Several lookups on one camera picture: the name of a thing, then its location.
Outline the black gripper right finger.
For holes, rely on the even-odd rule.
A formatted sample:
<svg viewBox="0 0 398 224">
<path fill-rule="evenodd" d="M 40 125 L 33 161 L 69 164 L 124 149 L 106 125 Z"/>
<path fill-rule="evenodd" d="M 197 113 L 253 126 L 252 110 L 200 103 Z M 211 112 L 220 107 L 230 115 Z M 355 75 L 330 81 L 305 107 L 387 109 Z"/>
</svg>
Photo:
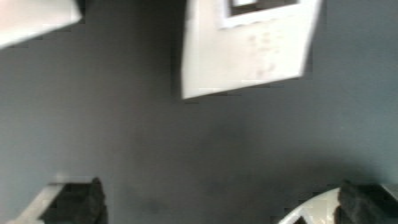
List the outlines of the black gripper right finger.
<svg viewBox="0 0 398 224">
<path fill-rule="evenodd" d="M 398 199 L 380 184 L 344 181 L 337 203 L 335 224 L 398 224 Z"/>
</svg>

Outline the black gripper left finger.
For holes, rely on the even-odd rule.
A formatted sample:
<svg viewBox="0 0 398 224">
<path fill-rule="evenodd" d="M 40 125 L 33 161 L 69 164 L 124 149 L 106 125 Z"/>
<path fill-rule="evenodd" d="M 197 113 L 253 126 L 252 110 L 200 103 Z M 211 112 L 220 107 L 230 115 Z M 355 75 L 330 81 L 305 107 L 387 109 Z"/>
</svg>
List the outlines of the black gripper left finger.
<svg viewBox="0 0 398 224">
<path fill-rule="evenodd" d="M 14 224 L 106 224 L 106 197 L 97 177 L 42 188 Z"/>
</svg>

